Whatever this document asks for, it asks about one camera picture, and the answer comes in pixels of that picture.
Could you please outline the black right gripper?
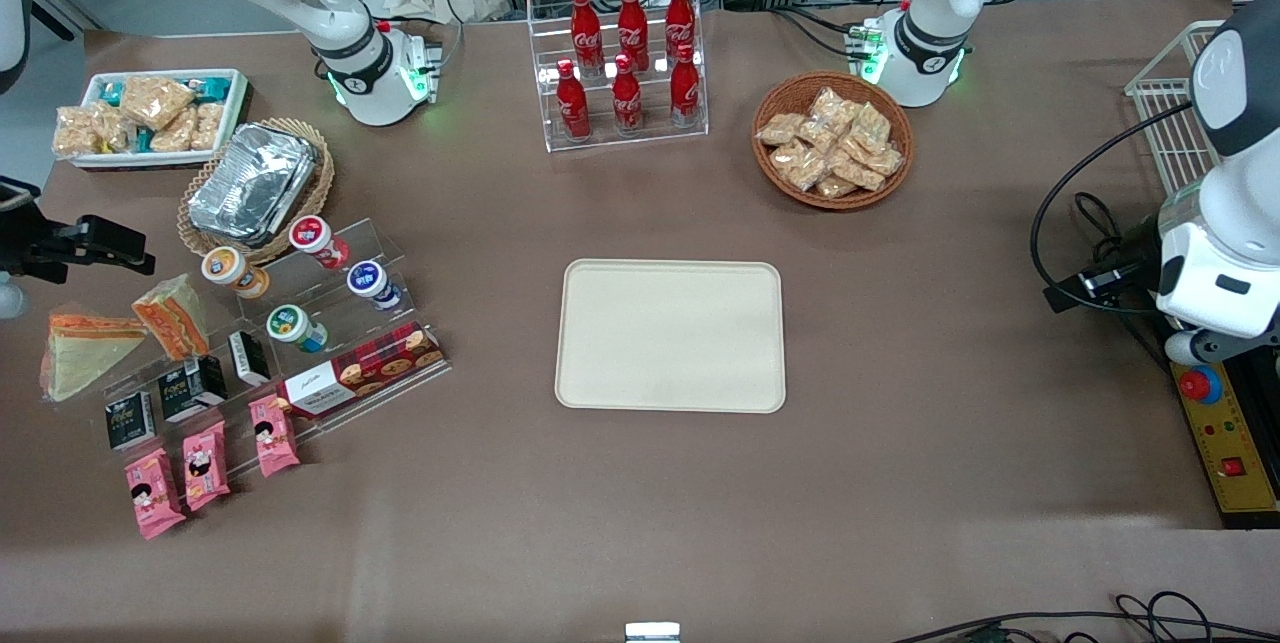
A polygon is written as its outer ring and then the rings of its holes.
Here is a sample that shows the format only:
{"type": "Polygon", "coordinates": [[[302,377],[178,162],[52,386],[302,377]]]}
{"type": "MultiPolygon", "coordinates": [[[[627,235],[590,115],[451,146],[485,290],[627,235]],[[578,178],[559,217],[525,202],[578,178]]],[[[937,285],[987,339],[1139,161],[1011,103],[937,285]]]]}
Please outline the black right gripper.
{"type": "Polygon", "coordinates": [[[5,211],[1,215],[1,269],[9,277],[29,277],[50,284],[67,283],[70,265],[111,265],[151,277],[156,259],[146,252],[146,234],[97,215],[76,223],[78,246],[55,234],[58,227],[41,214],[5,211]]]}

